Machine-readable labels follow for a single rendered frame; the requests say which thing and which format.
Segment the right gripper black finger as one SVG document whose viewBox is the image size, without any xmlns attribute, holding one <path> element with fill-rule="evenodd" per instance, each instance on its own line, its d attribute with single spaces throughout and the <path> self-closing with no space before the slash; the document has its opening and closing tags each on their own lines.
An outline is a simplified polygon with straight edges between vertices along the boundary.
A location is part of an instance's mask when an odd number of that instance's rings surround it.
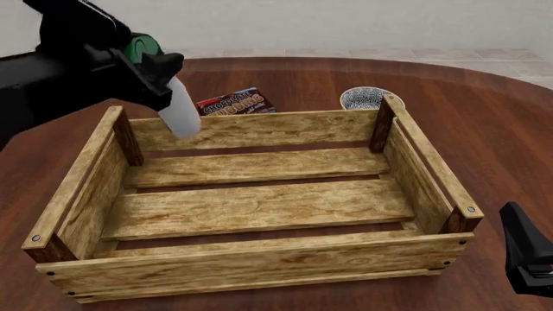
<svg viewBox="0 0 553 311">
<path fill-rule="evenodd" d="M 505 233 L 505 268 L 553 265 L 553 242 L 531 222 L 519 204 L 507 202 L 499 210 Z"/>
</svg>

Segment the wooden slat tray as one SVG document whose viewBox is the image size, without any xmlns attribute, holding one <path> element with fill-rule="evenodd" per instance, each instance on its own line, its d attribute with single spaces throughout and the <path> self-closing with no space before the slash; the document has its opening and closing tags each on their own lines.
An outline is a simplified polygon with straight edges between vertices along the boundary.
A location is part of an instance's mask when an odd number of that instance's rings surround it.
<svg viewBox="0 0 553 311">
<path fill-rule="evenodd" d="M 483 217 L 392 95 L 182 140 L 113 106 L 22 250 L 88 303 L 437 275 Z"/>
</svg>

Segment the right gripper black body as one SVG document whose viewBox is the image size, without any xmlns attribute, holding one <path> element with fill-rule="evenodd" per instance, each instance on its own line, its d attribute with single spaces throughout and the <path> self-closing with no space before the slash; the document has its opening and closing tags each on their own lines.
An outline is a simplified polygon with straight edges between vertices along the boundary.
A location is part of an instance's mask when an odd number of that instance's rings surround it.
<svg viewBox="0 0 553 311">
<path fill-rule="evenodd" d="M 506 276 L 517 295 L 553 297 L 553 265 L 516 266 Z"/>
</svg>

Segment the black and white patterned bowl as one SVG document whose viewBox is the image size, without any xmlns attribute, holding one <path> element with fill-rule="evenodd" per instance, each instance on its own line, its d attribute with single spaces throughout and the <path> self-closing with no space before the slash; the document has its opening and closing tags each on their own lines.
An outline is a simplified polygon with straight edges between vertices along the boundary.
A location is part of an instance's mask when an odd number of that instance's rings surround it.
<svg viewBox="0 0 553 311">
<path fill-rule="evenodd" d="M 392 92 L 378 87 L 354 87 L 340 95 L 340 105 L 344 110 L 378 109 L 385 95 L 391 95 L 405 106 L 403 100 Z"/>
</svg>

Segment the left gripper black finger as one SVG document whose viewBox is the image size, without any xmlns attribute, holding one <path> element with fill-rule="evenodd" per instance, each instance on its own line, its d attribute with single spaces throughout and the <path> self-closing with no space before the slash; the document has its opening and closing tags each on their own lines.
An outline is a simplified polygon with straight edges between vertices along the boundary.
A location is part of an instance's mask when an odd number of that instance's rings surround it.
<svg viewBox="0 0 553 311">
<path fill-rule="evenodd" d="M 169 82 L 180 72 L 183 61 L 182 54 L 143 54 L 142 92 L 148 95 L 169 92 Z"/>
<path fill-rule="evenodd" d="M 144 105 L 154 111 L 169 106 L 173 95 L 171 90 L 154 86 L 121 51 L 110 48 L 109 54 L 115 61 L 111 77 L 113 98 Z"/>
</svg>

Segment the chocolate pudding box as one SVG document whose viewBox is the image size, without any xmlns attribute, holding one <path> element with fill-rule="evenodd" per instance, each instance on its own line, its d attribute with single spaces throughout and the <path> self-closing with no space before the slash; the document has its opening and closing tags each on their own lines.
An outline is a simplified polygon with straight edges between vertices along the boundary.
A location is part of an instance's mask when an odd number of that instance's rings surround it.
<svg viewBox="0 0 553 311">
<path fill-rule="evenodd" d="M 195 103 L 195 106 L 201 116 L 235 116 L 277 111 L 256 87 L 202 100 Z"/>
</svg>

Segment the white salad dressing bottle green cap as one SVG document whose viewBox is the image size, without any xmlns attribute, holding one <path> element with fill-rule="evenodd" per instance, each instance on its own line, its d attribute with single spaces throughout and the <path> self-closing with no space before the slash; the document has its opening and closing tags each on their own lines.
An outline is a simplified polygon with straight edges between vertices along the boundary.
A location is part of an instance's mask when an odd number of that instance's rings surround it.
<svg viewBox="0 0 553 311">
<path fill-rule="evenodd" d="M 141 33 L 131 35 L 125 47 L 125 56 L 142 72 L 143 54 L 166 54 L 159 43 L 151 36 Z M 169 82 L 173 95 L 167 108 L 156 111 L 168 129 L 178 138 L 191 136 L 200 131 L 200 115 L 194 108 L 186 87 L 175 77 Z"/>
</svg>

